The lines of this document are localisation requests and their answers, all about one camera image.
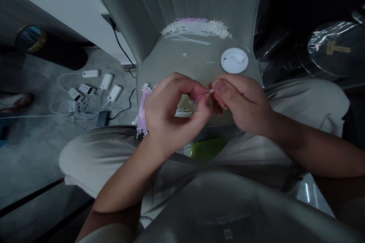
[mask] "khaki pants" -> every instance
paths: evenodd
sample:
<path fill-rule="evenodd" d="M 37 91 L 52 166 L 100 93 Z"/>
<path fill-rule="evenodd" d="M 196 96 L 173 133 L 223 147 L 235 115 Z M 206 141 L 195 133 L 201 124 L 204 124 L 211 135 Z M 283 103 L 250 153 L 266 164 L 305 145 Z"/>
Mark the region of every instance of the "khaki pants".
<path fill-rule="evenodd" d="M 342 135 L 342 117 L 349 101 L 340 87 L 318 79 L 296 79 L 265 89 L 273 109 L 311 127 Z M 107 180 L 139 145 L 133 126 L 109 126 L 78 136 L 60 154 L 60 167 L 68 185 L 78 185 L 96 198 Z M 223 169 L 270 187 L 290 191 L 303 170 L 274 142 L 242 133 L 207 165 L 173 154 L 155 173 L 143 198 L 141 216 L 146 227 L 171 196 L 204 169 Z"/>

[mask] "small logo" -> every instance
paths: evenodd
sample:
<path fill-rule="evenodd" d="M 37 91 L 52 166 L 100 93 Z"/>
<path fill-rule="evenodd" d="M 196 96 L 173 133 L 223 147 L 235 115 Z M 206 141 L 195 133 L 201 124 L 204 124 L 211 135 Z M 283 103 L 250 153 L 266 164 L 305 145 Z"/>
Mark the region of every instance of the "small logo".
<path fill-rule="evenodd" d="M 224 238 L 226 240 L 233 239 L 233 234 L 232 234 L 232 230 L 231 229 L 225 229 L 223 232 L 224 232 Z"/>

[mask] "finger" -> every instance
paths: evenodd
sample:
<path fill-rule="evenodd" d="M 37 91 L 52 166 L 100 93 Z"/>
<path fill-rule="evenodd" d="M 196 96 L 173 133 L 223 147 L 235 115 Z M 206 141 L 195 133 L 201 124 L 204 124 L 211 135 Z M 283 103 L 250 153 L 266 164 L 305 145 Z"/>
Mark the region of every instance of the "finger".
<path fill-rule="evenodd" d="M 213 112 L 217 116 L 221 116 L 223 114 L 222 108 L 218 105 L 217 101 L 213 98 L 212 98 L 212 109 L 213 109 Z"/>
<path fill-rule="evenodd" d="M 158 93 L 160 93 L 160 91 L 162 90 L 162 89 L 164 89 L 165 88 L 165 86 L 167 86 L 167 85 L 169 85 L 170 84 L 170 82 L 172 82 L 173 80 L 175 80 L 175 79 L 180 79 L 180 78 L 182 78 L 183 76 L 185 76 L 185 75 L 183 75 L 183 74 L 180 74 L 180 73 L 178 73 L 178 72 L 172 72 L 172 74 L 169 76 L 169 77 L 167 77 L 167 78 L 165 78 L 165 79 L 163 79 L 157 86 L 156 86 L 156 88 L 153 90 L 153 92 L 154 92 L 154 94 L 156 95 L 156 94 L 158 94 Z"/>
<path fill-rule="evenodd" d="M 241 95 L 253 103 L 258 102 L 261 99 L 262 87 L 253 78 L 237 74 L 223 74 L 219 75 L 217 79 L 226 80 L 232 84 Z"/>
<path fill-rule="evenodd" d="M 180 94 L 187 94 L 192 100 L 195 100 L 198 96 L 209 92 L 208 88 L 187 76 L 175 79 L 171 83 L 171 87 L 169 86 L 168 88 L 174 88 L 174 90 L 179 91 Z"/>
<path fill-rule="evenodd" d="M 190 120 L 181 128 L 182 134 L 189 137 L 189 139 L 195 138 L 203 127 L 208 123 L 212 116 L 212 109 L 209 105 L 210 94 L 206 94 L 200 98 L 197 106 L 197 111 L 192 115 Z"/>
<path fill-rule="evenodd" d="M 213 93 L 213 98 L 214 101 L 216 101 L 216 104 L 218 104 L 224 110 L 227 110 L 227 105 L 224 103 L 224 101 L 221 100 L 221 98 L 219 98 L 217 94 L 215 94 L 215 92 Z"/>
<path fill-rule="evenodd" d="M 213 89 L 212 86 L 213 82 L 209 83 L 209 89 Z M 213 93 L 213 102 L 216 105 L 219 105 L 222 109 L 227 110 L 227 105 L 219 98 L 219 96 L 215 95 L 215 93 Z"/>
<path fill-rule="evenodd" d="M 236 90 L 234 86 L 223 79 L 217 79 L 212 84 L 214 93 L 232 111 L 242 111 L 248 101 Z"/>

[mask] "pile of plastic strips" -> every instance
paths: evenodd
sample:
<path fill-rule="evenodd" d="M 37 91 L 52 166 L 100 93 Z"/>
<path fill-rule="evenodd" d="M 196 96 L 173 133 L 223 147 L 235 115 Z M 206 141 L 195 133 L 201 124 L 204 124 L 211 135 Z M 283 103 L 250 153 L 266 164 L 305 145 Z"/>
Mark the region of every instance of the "pile of plastic strips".
<path fill-rule="evenodd" d="M 177 18 L 175 22 L 165 27 L 161 34 L 165 35 L 165 38 L 171 38 L 171 41 L 188 41 L 205 45 L 210 43 L 184 37 L 183 35 L 219 36 L 221 39 L 232 38 L 232 34 L 228 32 L 228 28 L 222 21 L 209 21 L 205 18 Z"/>
<path fill-rule="evenodd" d="M 144 115 L 144 103 L 146 99 L 151 95 L 152 89 L 148 84 L 144 84 L 142 88 L 142 99 L 140 109 L 138 110 L 138 118 L 137 118 L 137 137 L 139 134 L 143 133 L 143 136 L 148 134 L 147 125 L 146 125 L 146 117 Z"/>

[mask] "chair seat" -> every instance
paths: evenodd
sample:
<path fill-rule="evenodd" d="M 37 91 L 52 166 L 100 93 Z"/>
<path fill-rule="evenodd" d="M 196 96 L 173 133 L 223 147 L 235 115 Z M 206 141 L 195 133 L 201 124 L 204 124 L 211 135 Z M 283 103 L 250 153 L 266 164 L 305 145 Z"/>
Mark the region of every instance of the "chair seat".
<path fill-rule="evenodd" d="M 138 107 L 142 97 L 142 86 L 149 84 L 154 87 L 174 71 L 187 75 L 208 87 L 209 82 L 213 81 L 218 75 L 226 73 L 221 67 L 221 56 L 225 50 L 232 47 L 242 49 L 249 58 L 247 68 L 240 75 L 251 77 L 261 83 L 256 60 L 251 50 L 237 39 L 220 39 L 215 36 L 185 36 L 207 41 L 210 45 L 187 41 L 171 41 L 171 38 L 160 37 L 150 55 L 138 67 Z M 194 107 L 188 104 L 188 101 L 189 98 L 183 96 L 179 108 L 194 111 Z M 230 122 L 233 122 L 233 118 L 228 110 L 223 111 L 223 115 L 220 117 L 213 115 L 207 125 L 220 125 Z"/>

